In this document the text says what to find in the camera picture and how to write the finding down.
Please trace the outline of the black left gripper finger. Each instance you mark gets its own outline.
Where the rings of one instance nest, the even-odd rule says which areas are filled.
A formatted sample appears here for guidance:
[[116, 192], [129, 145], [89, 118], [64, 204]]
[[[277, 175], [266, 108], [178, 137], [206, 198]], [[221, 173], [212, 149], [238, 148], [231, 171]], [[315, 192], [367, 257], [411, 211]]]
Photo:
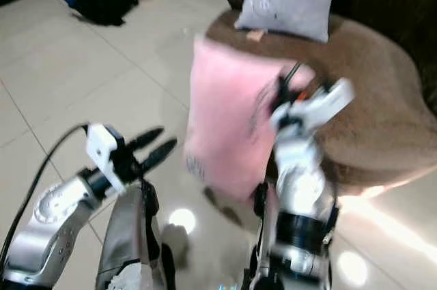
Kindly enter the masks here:
[[149, 155], [141, 162], [141, 171], [149, 172], [155, 169], [156, 166], [164, 162], [172, 153], [172, 151], [177, 147], [177, 138], [171, 138], [166, 140], [164, 143], [155, 147]]
[[145, 149], [153, 141], [159, 137], [165, 129], [163, 127], [155, 127], [150, 130], [144, 131], [141, 134], [135, 136], [132, 140], [128, 141], [128, 148], [131, 151], [138, 151], [140, 149]]

